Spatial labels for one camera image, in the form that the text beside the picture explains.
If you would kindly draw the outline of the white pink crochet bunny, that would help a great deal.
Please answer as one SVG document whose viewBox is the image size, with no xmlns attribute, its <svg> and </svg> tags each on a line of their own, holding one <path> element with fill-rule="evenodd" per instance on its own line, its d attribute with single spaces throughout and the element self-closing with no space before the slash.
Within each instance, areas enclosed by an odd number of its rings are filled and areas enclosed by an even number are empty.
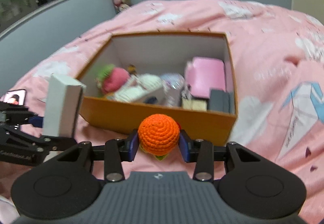
<svg viewBox="0 0 324 224">
<path fill-rule="evenodd" d="M 153 74 L 131 75 L 126 84 L 113 95 L 114 101 L 124 103 L 148 103 L 153 98 L 157 103 L 165 99 L 164 83 Z"/>
</svg>

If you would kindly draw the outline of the pink green crochet strawberry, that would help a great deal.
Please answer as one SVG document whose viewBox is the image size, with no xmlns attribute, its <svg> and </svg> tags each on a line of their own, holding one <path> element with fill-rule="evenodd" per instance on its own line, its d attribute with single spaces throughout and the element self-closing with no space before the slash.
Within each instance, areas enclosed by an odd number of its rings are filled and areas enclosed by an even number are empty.
<svg viewBox="0 0 324 224">
<path fill-rule="evenodd" d="M 126 84 L 130 74 L 126 69 L 107 64 L 96 77 L 96 84 L 103 95 L 114 93 Z"/>
</svg>

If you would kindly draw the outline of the white rectangular box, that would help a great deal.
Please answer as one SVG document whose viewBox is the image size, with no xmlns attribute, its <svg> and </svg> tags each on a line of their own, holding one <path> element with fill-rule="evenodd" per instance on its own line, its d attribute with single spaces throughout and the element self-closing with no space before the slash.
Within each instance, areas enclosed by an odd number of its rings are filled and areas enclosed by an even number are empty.
<svg viewBox="0 0 324 224">
<path fill-rule="evenodd" d="M 70 76 L 51 75 L 43 118 L 43 135 L 75 137 L 79 110 L 85 90 L 86 85 Z"/>
</svg>

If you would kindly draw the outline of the dark grey box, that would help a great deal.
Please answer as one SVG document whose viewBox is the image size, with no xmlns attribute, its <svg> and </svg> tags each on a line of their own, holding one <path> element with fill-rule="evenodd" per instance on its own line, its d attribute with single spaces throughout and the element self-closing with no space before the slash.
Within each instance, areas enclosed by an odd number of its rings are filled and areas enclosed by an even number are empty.
<svg viewBox="0 0 324 224">
<path fill-rule="evenodd" d="M 208 110 L 236 114 L 233 92 L 212 89 L 208 101 Z"/>
</svg>

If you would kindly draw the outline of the gold box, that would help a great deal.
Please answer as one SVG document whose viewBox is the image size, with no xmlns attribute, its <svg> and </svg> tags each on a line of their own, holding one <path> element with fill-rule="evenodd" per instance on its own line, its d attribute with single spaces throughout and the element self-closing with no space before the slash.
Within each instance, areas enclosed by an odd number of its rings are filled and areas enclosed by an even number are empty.
<svg viewBox="0 0 324 224">
<path fill-rule="evenodd" d="M 182 99 L 182 108 L 185 110 L 193 110 L 193 111 L 207 111 L 207 101 L 199 100 L 199 99 Z"/>
</svg>

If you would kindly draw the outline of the smartphone with lit screen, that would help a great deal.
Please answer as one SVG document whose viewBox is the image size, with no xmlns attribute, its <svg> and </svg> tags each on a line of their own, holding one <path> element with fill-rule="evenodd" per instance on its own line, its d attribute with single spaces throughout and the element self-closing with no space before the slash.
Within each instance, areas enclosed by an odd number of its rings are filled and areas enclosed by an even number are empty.
<svg viewBox="0 0 324 224">
<path fill-rule="evenodd" d="M 23 106 L 26 99 L 26 90 L 11 90 L 7 91 L 3 97 L 3 102 Z"/>
</svg>

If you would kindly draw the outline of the pink box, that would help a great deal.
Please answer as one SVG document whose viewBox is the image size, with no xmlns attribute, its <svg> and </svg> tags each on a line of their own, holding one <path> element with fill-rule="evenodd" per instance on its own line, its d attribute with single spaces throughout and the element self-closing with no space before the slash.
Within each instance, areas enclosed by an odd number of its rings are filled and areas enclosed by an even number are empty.
<svg viewBox="0 0 324 224">
<path fill-rule="evenodd" d="M 216 58 L 193 57 L 184 69 L 184 79 L 195 98 L 210 98 L 211 90 L 225 91 L 224 62 Z"/>
</svg>

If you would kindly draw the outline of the orange crochet ball toy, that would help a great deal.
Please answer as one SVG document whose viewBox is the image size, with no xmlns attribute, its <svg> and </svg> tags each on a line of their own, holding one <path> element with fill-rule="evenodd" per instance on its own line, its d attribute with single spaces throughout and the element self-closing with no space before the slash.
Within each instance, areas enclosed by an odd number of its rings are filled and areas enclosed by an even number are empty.
<svg viewBox="0 0 324 224">
<path fill-rule="evenodd" d="M 180 127 L 165 114 L 153 114 L 145 118 L 137 130 L 141 149 L 161 161 L 178 145 Z"/>
</svg>

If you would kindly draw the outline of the clear plastic wrapped item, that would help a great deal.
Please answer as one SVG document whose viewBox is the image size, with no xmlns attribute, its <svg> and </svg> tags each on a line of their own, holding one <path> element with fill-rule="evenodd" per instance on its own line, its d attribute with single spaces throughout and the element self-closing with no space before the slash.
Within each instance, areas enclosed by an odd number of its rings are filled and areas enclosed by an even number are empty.
<svg viewBox="0 0 324 224">
<path fill-rule="evenodd" d="M 164 83 L 166 107 L 179 107 L 181 92 L 184 87 L 184 77 L 179 73 L 166 73 L 160 76 Z"/>
</svg>

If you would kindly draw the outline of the orange cardboard storage box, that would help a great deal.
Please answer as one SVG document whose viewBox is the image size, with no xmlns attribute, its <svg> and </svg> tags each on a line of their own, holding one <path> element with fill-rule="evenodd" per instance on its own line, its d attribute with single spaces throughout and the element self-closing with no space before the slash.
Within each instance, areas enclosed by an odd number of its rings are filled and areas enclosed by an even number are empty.
<svg viewBox="0 0 324 224">
<path fill-rule="evenodd" d="M 113 35 L 77 74 L 81 116 L 128 134 L 153 114 L 173 118 L 193 139 L 227 142 L 237 119 L 236 80 L 223 33 Z"/>
</svg>

